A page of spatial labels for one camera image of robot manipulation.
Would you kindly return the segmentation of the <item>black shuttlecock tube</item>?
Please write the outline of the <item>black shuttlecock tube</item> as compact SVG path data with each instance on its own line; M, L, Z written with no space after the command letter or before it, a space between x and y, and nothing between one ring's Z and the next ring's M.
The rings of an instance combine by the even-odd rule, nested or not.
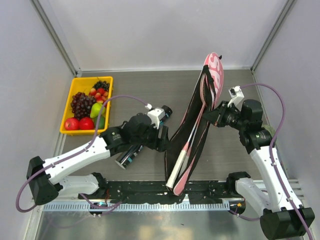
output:
M162 126L165 121L172 115L173 110L167 105L163 105L161 107L163 113L160 114L159 125ZM134 158L140 153L140 151L144 148L143 145L132 145L129 150L126 152L122 152L121 155L115 160L115 163L120 166L122 169L126 169L129 164L131 164Z

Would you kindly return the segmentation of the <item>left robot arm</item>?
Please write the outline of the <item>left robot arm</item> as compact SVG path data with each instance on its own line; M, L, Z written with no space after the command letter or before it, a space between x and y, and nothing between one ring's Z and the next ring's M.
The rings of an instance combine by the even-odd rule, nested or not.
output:
M26 179L35 205L55 200L65 189L62 181L77 170L126 152L134 145L164 152L169 148L169 128L139 113L120 126L109 127L90 142L62 155L41 159L33 157L28 164Z

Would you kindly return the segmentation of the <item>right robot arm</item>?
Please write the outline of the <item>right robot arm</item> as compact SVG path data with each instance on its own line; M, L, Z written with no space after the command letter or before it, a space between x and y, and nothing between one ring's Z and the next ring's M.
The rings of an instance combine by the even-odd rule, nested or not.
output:
M241 144L255 163L265 190L256 186L246 172L228 175L226 191L241 195L259 216L262 232L269 240L301 237L315 219L310 207L304 207L282 169L272 134L263 127L263 109L259 101L247 99L242 108L227 101L203 115L215 127L229 126L239 133Z

